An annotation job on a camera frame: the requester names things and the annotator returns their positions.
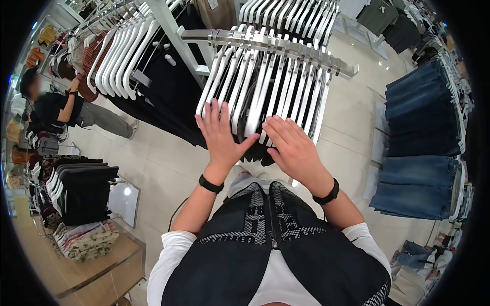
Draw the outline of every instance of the black wristband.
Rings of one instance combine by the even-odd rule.
[[[221,190],[223,190],[224,187],[224,182],[220,186],[216,186],[214,184],[211,184],[204,178],[204,174],[201,174],[201,177],[199,178],[199,185],[202,187],[206,188],[207,190],[214,192],[215,194],[220,193]]]
[[[317,196],[313,196],[313,200],[317,202],[320,205],[325,205],[328,202],[332,201],[333,199],[337,198],[337,195],[339,194],[339,182],[334,178],[334,187],[332,191],[324,198],[319,198]]]

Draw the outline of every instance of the hand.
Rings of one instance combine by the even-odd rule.
[[[262,128],[279,150],[269,148],[267,152],[284,173],[314,196],[326,197],[332,191],[333,178],[321,163],[315,144],[294,121],[274,115],[266,118]]]
[[[76,92],[78,90],[78,85],[80,84],[80,80],[78,79],[78,75],[73,79],[72,83],[68,87],[69,92]]]
[[[228,103],[221,105],[221,117],[218,100],[213,99],[212,105],[204,104],[206,120],[195,115],[197,124],[208,146],[210,162],[204,171],[204,177],[214,185],[221,185],[231,168],[242,158],[243,154],[260,138],[255,133],[243,143],[237,144],[231,136]]]

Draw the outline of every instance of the black t-shirt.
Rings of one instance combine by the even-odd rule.
[[[65,108],[68,97],[68,95],[64,96],[57,93],[47,93],[44,96],[39,97],[39,99],[34,102],[34,110],[36,111],[38,117],[41,119],[41,122],[47,124],[58,123],[60,110]],[[72,115],[70,116],[70,121],[66,122],[67,126],[75,126],[76,118],[80,114],[82,106],[83,98],[76,95],[75,102],[73,103],[73,110]]]

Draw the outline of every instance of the clothing label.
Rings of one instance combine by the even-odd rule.
[[[218,7],[218,0],[208,0],[208,3],[212,10]]]

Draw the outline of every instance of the white sleeve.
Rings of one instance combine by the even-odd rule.
[[[161,306],[163,290],[170,275],[196,239],[196,235],[187,231],[173,231],[162,235],[163,250],[148,280],[148,306]]]
[[[353,245],[363,249],[368,255],[371,255],[378,260],[391,276],[392,270],[390,268],[390,263],[388,262],[388,259],[383,251],[381,251],[376,242],[374,242],[366,223],[359,223],[349,226],[345,228],[342,233],[352,242]]]

